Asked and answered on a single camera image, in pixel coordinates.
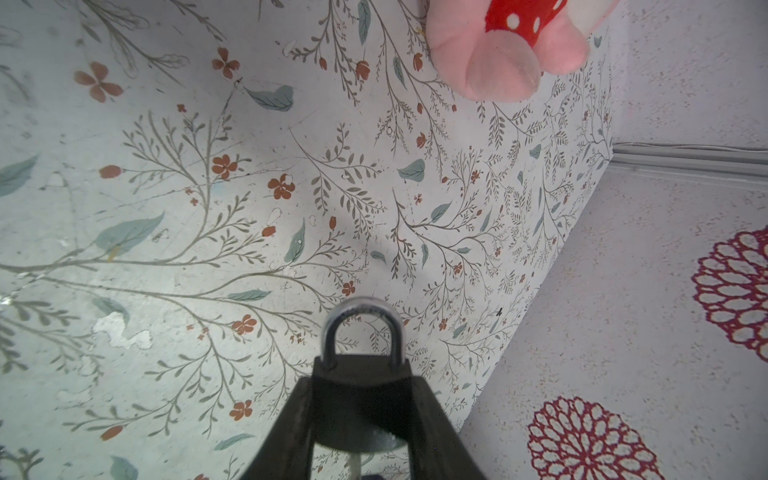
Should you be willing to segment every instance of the cable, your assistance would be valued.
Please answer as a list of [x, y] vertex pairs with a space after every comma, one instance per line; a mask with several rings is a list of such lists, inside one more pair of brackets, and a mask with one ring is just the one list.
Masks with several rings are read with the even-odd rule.
[[698, 150], [715, 150], [715, 151], [736, 151], [748, 154], [768, 154], [768, 150], [757, 150], [750, 148], [737, 148], [737, 147], [721, 147], [720, 145], [662, 145], [662, 144], [644, 144], [642, 142], [627, 141], [614, 144], [615, 147], [659, 147], [659, 148], [693, 148]]

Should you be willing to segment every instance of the leaf pattern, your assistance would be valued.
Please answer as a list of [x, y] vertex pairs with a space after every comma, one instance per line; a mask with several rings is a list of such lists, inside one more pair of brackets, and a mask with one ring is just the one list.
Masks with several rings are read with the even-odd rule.
[[112, 468], [109, 469], [113, 480], [136, 480], [139, 471], [131, 463], [122, 457], [112, 457]]
[[285, 261], [287, 263], [293, 263], [301, 257], [301, 253], [304, 251], [304, 231], [306, 228], [306, 222], [301, 220], [301, 228], [293, 235], [290, 241], [290, 247], [288, 247], [288, 253], [286, 253]]
[[360, 36], [360, 44], [364, 45], [368, 38], [368, 29], [371, 27], [371, 6], [368, 0], [360, 0], [357, 4], [357, 31]]
[[[580, 71], [497, 104], [437, 77], [416, 0], [30, 3], [19, 25], [81, 33], [51, 63], [52, 33], [0, 31], [0, 403], [30, 478], [72, 458], [73, 478], [238, 478], [358, 295], [399, 312], [461, 425], [611, 159], [605, 29]], [[388, 331], [351, 319], [337, 345], [386, 354]], [[318, 448], [313, 474], [346, 460]]]
[[263, 300], [272, 292], [264, 292], [262, 290], [248, 290], [247, 292], [230, 293], [227, 298], [232, 300], [239, 300], [241, 302], [256, 302], [257, 300]]
[[418, 160], [410, 164], [408, 167], [398, 169], [397, 173], [400, 176], [400, 178], [404, 178], [406, 180], [412, 180], [418, 183], [424, 180], [425, 167], [426, 165], [424, 164], [424, 159], [419, 158]]
[[293, 87], [283, 85], [275, 91], [251, 91], [243, 87], [248, 95], [267, 110], [288, 111], [293, 106]]
[[38, 157], [0, 168], [0, 197], [10, 195], [29, 180]]
[[165, 214], [161, 214], [155, 218], [118, 223], [102, 230], [94, 239], [94, 244], [109, 253], [111, 257], [118, 257], [149, 237], [149, 234], [163, 221], [164, 216]]
[[233, 437], [229, 437], [228, 439], [222, 440], [221, 442], [219, 442], [214, 447], [214, 450], [216, 450], [216, 451], [225, 450], [225, 449], [228, 449], [229, 447], [231, 447], [232, 445], [234, 445], [234, 444], [236, 444], [238, 442], [242, 442], [245, 439], [252, 439], [252, 438], [253, 438], [253, 435], [251, 435], [251, 434], [239, 433], [239, 434], [237, 434], [237, 435], [235, 435]]

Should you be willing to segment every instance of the textured wall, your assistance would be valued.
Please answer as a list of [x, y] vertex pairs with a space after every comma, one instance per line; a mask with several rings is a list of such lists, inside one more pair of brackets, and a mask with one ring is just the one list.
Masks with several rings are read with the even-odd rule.
[[768, 2], [622, 0], [611, 16], [618, 141], [768, 147]]
[[[653, 452], [638, 456], [658, 467], [642, 478], [765, 478], [768, 362], [707, 322], [692, 276], [715, 243], [765, 229], [766, 206], [765, 193], [606, 173], [462, 430], [488, 477], [539, 478], [531, 436], [566, 406], [561, 396], [599, 403], [636, 432]], [[766, 237], [760, 256], [747, 255], [762, 279], [742, 284], [763, 289], [762, 306], [747, 310], [762, 315], [751, 326], [763, 345]], [[597, 424], [587, 437], [601, 454], [627, 448], [625, 435], [602, 444], [610, 433], [597, 438]], [[541, 430], [561, 436], [557, 424]], [[540, 443], [560, 455], [544, 465], [557, 468], [566, 446]]]

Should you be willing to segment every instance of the pink plush toy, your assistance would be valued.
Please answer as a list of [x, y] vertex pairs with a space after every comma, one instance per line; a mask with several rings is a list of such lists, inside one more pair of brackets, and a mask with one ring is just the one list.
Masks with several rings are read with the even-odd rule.
[[618, 0], [432, 0], [430, 56], [443, 81], [470, 100], [521, 101], [543, 71], [577, 71], [587, 36]]

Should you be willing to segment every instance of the padlock shackle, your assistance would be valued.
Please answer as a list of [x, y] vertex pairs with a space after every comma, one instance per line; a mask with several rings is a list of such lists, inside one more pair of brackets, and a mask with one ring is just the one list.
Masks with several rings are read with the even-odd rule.
[[362, 313], [379, 315], [387, 324], [392, 337], [389, 364], [392, 369], [400, 368], [406, 362], [406, 351], [403, 348], [405, 328], [402, 325], [402, 319], [391, 306], [370, 296], [356, 296], [344, 300], [328, 314], [328, 320], [320, 334], [320, 360], [323, 367], [332, 369], [336, 366], [336, 331], [339, 326], [352, 315]]

